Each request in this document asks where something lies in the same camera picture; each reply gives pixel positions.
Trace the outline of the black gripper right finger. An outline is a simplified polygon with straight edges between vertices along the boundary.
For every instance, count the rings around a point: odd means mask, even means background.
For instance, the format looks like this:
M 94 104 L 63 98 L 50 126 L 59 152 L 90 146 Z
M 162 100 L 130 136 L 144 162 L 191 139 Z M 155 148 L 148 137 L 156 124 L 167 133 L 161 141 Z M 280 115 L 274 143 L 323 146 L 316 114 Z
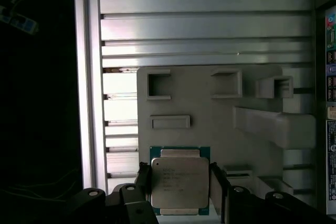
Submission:
M 209 197 L 220 223 L 328 223 L 328 216 L 286 192 L 264 198 L 230 184 L 216 163 L 209 165 Z

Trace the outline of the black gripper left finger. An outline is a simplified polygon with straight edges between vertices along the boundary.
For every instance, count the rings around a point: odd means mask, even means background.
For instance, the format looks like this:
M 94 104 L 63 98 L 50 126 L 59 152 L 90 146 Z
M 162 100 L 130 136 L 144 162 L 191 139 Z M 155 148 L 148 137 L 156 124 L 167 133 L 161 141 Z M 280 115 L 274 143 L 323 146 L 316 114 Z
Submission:
M 118 185 L 107 195 L 86 188 L 67 200 L 67 223 L 158 223 L 147 196 L 151 166 L 141 162 L 134 183 Z

